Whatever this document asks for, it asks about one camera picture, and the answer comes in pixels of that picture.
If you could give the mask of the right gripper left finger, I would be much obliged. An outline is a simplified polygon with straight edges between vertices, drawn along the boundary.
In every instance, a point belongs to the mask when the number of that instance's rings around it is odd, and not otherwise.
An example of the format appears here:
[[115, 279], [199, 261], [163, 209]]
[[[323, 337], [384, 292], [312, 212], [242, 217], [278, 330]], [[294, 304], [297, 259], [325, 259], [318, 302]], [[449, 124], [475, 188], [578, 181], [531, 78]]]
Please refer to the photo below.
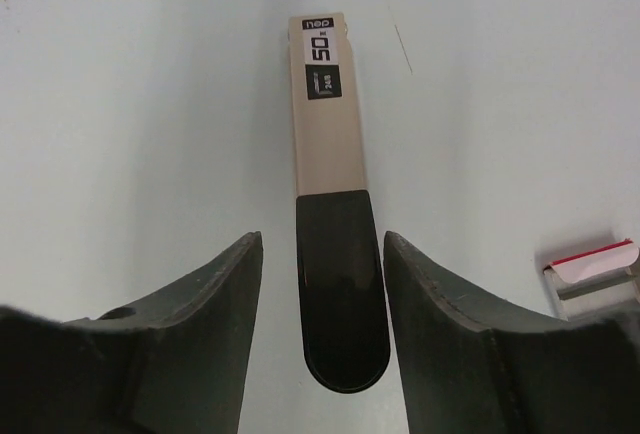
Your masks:
[[5, 433], [234, 433], [262, 274], [251, 232], [96, 318], [1, 309]]

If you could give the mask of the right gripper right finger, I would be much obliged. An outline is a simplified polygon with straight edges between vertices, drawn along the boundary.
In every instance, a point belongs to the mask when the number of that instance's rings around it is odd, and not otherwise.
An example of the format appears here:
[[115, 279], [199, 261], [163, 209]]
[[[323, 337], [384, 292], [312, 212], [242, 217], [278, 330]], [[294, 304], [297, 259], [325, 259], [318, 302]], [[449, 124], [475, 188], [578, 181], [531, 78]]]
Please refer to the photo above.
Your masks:
[[413, 433], [635, 433], [639, 312], [564, 321], [512, 304], [384, 238]]

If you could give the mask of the beige black stapler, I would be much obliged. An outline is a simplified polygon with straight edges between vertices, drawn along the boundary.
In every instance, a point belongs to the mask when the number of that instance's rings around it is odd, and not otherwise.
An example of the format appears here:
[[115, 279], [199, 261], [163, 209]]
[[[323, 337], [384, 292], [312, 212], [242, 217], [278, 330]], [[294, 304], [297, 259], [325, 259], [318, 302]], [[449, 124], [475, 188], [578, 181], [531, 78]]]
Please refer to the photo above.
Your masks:
[[303, 353], [325, 388], [361, 392], [390, 359], [353, 51], [341, 13], [288, 25]]

